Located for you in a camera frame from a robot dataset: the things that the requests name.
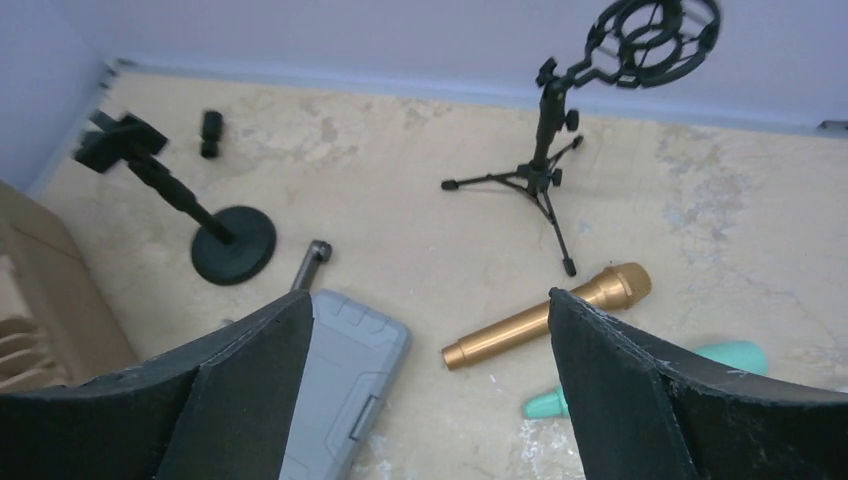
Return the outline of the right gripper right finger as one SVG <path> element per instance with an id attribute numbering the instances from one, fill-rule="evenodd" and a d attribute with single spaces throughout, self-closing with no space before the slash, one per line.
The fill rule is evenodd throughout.
<path id="1" fill-rule="evenodd" d="M 554 288 L 548 325 L 589 479 L 843 479 L 845 394 L 738 370 Z"/>

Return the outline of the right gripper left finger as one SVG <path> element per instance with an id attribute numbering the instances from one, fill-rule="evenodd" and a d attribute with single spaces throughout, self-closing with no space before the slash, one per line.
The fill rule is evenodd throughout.
<path id="1" fill-rule="evenodd" d="M 1 398 L 5 479 L 275 479 L 313 331 L 292 292 L 137 366 Z"/>

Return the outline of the gold microphone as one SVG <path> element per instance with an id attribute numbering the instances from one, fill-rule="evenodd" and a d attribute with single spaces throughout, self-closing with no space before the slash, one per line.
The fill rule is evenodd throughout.
<path id="1" fill-rule="evenodd" d="M 571 293 L 604 311 L 629 310 L 653 289 L 647 270 L 628 262 L 606 267 Z M 549 333 L 549 304 L 540 303 L 459 338 L 441 350 L 450 371 L 476 365 Z"/>

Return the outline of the black clip stand round base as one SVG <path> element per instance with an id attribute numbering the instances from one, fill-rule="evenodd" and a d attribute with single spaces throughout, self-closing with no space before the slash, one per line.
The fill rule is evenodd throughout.
<path id="1" fill-rule="evenodd" d="M 74 160 L 99 174 L 124 161 L 170 206 L 195 220 L 199 228 L 192 239 L 190 257 L 204 280 L 218 286 L 237 285 L 256 276 L 269 263 L 277 232 L 265 213 L 245 205 L 214 214 L 202 207 L 196 195 L 157 159 L 168 138 L 139 117 L 126 113 L 115 119 L 97 110 L 89 121 L 96 128 L 84 132 Z"/>

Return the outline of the black tripod shock mount stand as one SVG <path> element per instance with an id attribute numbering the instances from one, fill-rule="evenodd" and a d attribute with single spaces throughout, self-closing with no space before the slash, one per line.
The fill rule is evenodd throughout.
<path id="1" fill-rule="evenodd" d="M 714 50 L 721 31 L 717 1 L 614 1 L 589 29 L 582 60 L 557 71 L 550 57 L 535 79 L 539 119 L 532 158 L 514 170 L 442 181 L 444 191 L 498 183 L 526 196 L 551 224 L 565 273 L 577 269 L 568 252 L 549 191 L 562 183 L 560 159 L 584 140 L 580 113 L 567 105 L 570 91 L 593 81 L 625 90 L 663 86 L 691 74 Z"/>

